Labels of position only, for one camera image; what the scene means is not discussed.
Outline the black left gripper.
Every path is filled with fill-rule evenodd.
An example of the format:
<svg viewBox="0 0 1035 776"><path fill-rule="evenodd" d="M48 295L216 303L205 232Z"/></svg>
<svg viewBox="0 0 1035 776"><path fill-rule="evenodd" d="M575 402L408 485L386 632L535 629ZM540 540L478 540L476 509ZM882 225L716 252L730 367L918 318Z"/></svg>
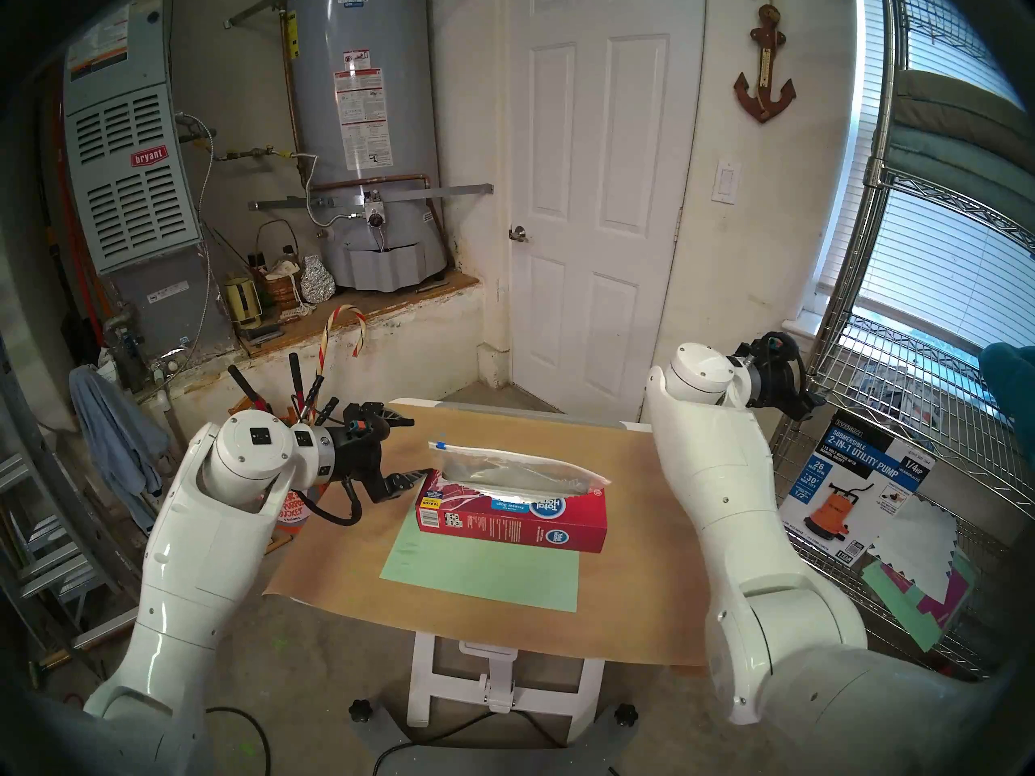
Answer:
<svg viewBox="0 0 1035 776"><path fill-rule="evenodd" d="M414 426L415 420L385 407L384 402L349 402L337 425L329 428L334 451L331 481L341 481L350 504L359 504L354 481L362 484L369 501L383 503L425 483L434 469L381 473L381 444L392 426Z"/></svg>

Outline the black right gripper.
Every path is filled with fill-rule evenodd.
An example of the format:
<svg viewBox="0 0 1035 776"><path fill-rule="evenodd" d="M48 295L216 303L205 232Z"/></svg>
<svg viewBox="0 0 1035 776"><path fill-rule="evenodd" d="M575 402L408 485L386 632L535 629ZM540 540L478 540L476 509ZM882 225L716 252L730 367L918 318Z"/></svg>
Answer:
<svg viewBox="0 0 1035 776"><path fill-rule="evenodd" d="M778 409L794 421L814 417L826 405L824 396L809 388L800 348L787 332L767 332L753 342L739 344L736 360L746 369L749 409Z"/></svg>

